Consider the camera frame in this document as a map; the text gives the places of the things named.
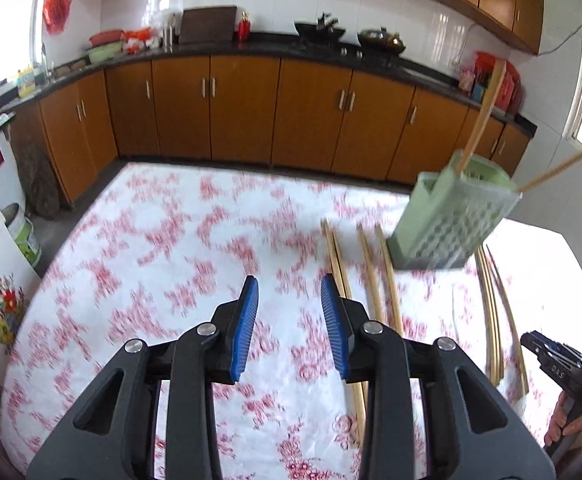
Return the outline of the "white plastic bucket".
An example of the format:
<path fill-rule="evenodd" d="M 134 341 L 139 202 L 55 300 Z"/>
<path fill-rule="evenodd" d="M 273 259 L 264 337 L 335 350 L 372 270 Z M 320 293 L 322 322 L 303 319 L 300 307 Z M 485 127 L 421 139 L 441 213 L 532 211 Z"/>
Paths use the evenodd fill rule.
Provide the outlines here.
<path fill-rule="evenodd" d="M 18 203 L 6 206 L 2 211 L 4 224 L 16 246 L 27 262 L 34 268 L 41 258 L 41 247 L 36 239 L 33 222 Z"/>

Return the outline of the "green perforated utensil holder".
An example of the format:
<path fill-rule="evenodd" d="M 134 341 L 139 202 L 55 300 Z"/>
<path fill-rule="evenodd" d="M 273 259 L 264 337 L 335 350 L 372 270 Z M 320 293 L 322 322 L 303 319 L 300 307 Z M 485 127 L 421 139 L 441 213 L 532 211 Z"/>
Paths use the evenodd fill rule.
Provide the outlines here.
<path fill-rule="evenodd" d="M 482 156 L 459 172 L 462 151 L 438 174 L 421 172 L 387 240 L 397 270 L 460 269 L 507 217 L 522 194 L 508 174 Z"/>

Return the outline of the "red plastic bag hanging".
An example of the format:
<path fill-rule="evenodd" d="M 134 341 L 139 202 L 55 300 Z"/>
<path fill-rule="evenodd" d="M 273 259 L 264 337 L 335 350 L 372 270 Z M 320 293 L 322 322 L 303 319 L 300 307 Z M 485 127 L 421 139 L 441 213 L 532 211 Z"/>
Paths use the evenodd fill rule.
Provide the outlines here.
<path fill-rule="evenodd" d="M 44 0 L 42 17 L 44 27 L 50 36 L 59 35 L 70 16 L 70 6 L 73 0 Z"/>

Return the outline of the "black countertop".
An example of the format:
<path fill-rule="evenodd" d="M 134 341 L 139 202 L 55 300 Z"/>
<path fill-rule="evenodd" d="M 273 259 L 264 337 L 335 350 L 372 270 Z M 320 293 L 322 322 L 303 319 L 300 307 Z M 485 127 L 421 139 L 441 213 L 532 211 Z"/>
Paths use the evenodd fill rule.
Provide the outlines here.
<path fill-rule="evenodd" d="M 480 104 L 472 101 L 467 96 L 462 94 L 457 87 L 457 81 L 451 76 L 446 76 L 442 73 L 437 73 L 436 70 L 420 65 L 416 62 L 406 60 L 405 58 L 391 58 L 387 55 L 379 55 L 376 53 L 364 53 L 361 47 L 355 47 L 352 44 L 340 44 L 335 49 L 328 47 L 304 46 L 300 44 L 298 37 L 290 35 L 277 34 L 255 34 L 255 40 L 247 42 L 246 44 L 189 44 L 188 46 L 176 46 L 172 50 L 149 50 L 143 51 L 139 54 L 120 54 L 108 61 L 88 65 L 74 72 L 69 72 L 67 75 L 61 76 L 55 82 L 46 82 L 41 87 L 36 89 L 25 98 L 18 97 L 18 90 L 8 90 L 3 96 L 0 96 L 0 114 L 7 114 L 11 116 L 6 120 L 9 125 L 15 119 L 14 114 L 17 108 L 26 105 L 27 103 L 36 103 L 45 96 L 51 96 L 53 92 L 59 91 L 71 84 L 78 84 L 82 79 L 91 76 L 95 73 L 103 72 L 104 70 L 112 70 L 126 65 L 138 63 L 151 63 L 154 61 L 171 60 L 172 58 L 193 58 L 194 56 L 260 56 L 261 58 L 290 58 L 291 60 L 318 63 L 322 65 L 345 68 L 346 70 L 358 70 L 358 72 L 367 73 L 381 78 L 402 82 L 403 84 L 411 84 L 412 86 L 421 88 L 423 90 L 433 92 L 439 96 L 444 96 L 451 101 L 463 104 L 472 108 L 472 110 L 479 110 Z M 113 93 L 110 90 L 108 96 L 108 107 L 110 108 L 111 125 L 116 135 L 116 144 L 118 150 L 120 148 L 120 141 L 126 142 L 129 148 L 133 146 L 134 141 L 139 140 L 139 146 L 142 148 L 142 142 L 146 140 L 146 136 L 142 136 L 140 122 L 136 120 L 136 124 L 131 119 L 131 126 L 139 127 L 138 139 L 129 136 L 126 139 L 123 136 L 123 128 L 131 128 L 131 126 L 115 125 L 113 112 Z M 26 142 L 33 142 L 33 144 L 42 146 L 45 150 L 48 148 L 44 142 L 44 121 L 41 115 L 38 117 L 39 110 L 36 105 L 33 105 L 33 119 L 32 126 L 26 126 L 28 116 L 24 117 L 24 122 L 21 125 L 25 126 L 24 139 Z M 523 136 L 527 139 L 533 139 L 537 126 L 530 122 L 525 117 L 517 115 L 504 114 L 502 110 L 494 107 L 492 109 L 492 118 L 502 122 L 505 125 L 512 125 L 517 128 Z"/>

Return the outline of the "red bottle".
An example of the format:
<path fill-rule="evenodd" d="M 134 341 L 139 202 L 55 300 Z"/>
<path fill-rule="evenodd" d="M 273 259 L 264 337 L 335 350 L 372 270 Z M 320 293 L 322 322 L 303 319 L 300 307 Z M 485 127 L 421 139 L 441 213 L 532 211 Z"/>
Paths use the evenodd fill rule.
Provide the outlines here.
<path fill-rule="evenodd" d="M 243 44 L 244 42 L 248 41 L 250 35 L 251 35 L 250 16 L 248 15 L 248 12 L 243 11 L 241 13 L 241 18 L 238 23 L 238 29 L 236 30 L 236 38 L 238 38 L 240 44 Z"/>

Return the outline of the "floral white pink tablecloth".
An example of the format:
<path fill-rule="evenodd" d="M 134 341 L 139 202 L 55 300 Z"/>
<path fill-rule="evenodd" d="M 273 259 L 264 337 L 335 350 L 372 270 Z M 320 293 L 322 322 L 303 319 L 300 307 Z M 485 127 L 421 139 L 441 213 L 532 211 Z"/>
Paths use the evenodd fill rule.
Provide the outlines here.
<path fill-rule="evenodd" d="M 550 479 L 580 432 L 558 234 L 449 206 L 130 164 L 30 303 L 0 439 L 29 479 Z"/>

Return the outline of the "green basin with red bowl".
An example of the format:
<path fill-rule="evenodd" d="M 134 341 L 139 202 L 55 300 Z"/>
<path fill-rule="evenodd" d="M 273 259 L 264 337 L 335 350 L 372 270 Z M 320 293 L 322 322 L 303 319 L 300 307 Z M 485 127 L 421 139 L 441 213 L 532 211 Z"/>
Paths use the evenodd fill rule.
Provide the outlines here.
<path fill-rule="evenodd" d="M 114 58 L 123 51 L 124 32 L 121 29 L 98 32 L 89 38 L 90 48 L 87 56 L 91 64 L 97 64 Z"/>

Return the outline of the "dark cutting board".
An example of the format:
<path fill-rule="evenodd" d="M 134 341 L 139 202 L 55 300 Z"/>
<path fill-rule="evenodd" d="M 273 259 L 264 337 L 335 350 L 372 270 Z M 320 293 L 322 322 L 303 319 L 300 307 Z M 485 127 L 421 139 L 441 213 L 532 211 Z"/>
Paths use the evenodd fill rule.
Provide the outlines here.
<path fill-rule="evenodd" d="M 231 42 L 236 30 L 236 6 L 203 6 L 182 12 L 178 44 Z"/>

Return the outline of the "black wok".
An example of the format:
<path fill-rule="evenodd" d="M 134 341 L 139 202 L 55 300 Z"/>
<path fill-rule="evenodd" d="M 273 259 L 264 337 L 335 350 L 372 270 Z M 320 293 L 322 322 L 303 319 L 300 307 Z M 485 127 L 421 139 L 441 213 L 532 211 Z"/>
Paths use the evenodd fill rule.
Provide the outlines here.
<path fill-rule="evenodd" d="M 337 44 L 346 33 L 345 28 L 338 27 L 338 19 L 331 13 L 323 13 L 311 23 L 295 21 L 294 27 L 301 40 L 323 46 Z"/>

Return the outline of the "lidded dark wok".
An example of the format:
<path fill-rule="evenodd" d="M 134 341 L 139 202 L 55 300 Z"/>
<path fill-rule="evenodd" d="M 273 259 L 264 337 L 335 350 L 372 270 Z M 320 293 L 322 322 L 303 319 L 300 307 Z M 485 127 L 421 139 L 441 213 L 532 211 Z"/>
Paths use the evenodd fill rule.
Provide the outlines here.
<path fill-rule="evenodd" d="M 406 46 L 397 32 L 389 32 L 385 27 L 363 29 L 357 39 L 363 49 L 387 55 L 402 55 Z"/>

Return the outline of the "yellow detergent bottle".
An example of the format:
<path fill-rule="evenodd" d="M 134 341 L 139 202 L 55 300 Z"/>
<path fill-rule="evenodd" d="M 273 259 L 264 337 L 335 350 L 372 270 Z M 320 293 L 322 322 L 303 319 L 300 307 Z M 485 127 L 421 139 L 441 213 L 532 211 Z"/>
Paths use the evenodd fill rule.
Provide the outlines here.
<path fill-rule="evenodd" d="M 36 74 L 33 67 L 27 67 L 25 70 L 18 71 L 18 96 L 25 98 L 36 89 Z"/>

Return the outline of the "brown lower kitchen cabinets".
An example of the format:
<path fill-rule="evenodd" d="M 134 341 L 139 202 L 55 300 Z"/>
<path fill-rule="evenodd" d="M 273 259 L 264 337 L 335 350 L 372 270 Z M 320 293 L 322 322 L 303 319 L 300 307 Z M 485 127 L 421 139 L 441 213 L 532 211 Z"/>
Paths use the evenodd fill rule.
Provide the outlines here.
<path fill-rule="evenodd" d="M 74 203 L 119 158 L 258 165 L 412 185 L 481 133 L 513 172 L 532 132 L 474 105 L 364 70 L 248 55 L 160 58 L 97 70 L 14 108 L 25 186 Z"/>

